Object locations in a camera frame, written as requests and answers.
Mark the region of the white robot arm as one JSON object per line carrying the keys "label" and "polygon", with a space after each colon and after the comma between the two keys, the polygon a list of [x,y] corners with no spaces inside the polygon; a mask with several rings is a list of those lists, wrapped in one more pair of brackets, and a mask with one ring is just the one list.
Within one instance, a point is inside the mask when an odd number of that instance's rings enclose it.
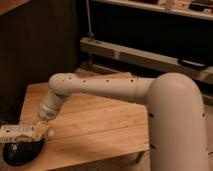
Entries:
{"label": "white robot arm", "polygon": [[48,82],[38,117],[57,117],[73,93],[86,93],[147,107],[151,171],[210,171],[202,94],[181,73],[156,78],[80,78],[58,73]]}

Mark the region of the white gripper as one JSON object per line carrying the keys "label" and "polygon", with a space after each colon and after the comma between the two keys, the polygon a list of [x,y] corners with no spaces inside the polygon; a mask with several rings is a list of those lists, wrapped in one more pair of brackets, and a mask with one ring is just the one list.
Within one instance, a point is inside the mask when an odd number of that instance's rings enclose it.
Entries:
{"label": "white gripper", "polygon": [[[49,108],[39,108],[38,116],[41,120],[50,121],[55,118],[56,112]],[[47,122],[44,122],[44,121],[39,121],[35,124],[35,129],[33,133],[34,138],[42,138],[46,136],[49,130],[49,125]]]}

